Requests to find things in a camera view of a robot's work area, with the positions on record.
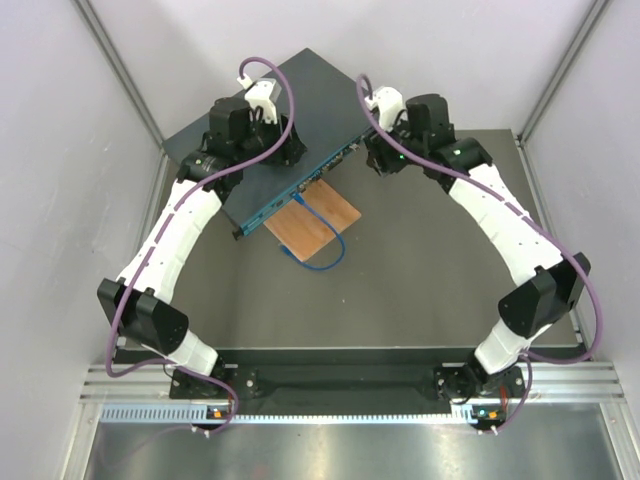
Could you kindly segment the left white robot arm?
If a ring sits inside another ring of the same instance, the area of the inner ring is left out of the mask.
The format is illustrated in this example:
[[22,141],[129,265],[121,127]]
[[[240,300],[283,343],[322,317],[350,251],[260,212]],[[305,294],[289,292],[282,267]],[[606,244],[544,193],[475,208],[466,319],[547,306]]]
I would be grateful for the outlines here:
[[296,114],[267,118],[265,105],[236,97],[217,100],[209,127],[181,161],[170,195],[140,250],[116,279],[105,278],[97,296],[110,323],[106,352],[119,337],[155,353],[154,363],[192,374],[205,396],[226,387],[220,356],[190,328],[186,314],[171,304],[182,269],[209,221],[242,183],[250,167],[287,161],[299,147]]

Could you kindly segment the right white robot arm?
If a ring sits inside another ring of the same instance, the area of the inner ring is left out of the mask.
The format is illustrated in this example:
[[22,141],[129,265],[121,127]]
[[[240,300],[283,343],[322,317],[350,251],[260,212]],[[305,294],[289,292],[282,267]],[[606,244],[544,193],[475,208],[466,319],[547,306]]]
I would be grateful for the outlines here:
[[368,165],[385,176],[421,158],[424,174],[470,215],[511,275],[514,290],[499,301],[497,323],[467,362],[469,388],[490,395],[502,385],[503,371],[573,309],[591,265],[581,253],[567,260],[531,227],[488,151],[474,138],[457,138],[442,96],[405,100],[380,87],[362,101],[375,128],[365,140]]

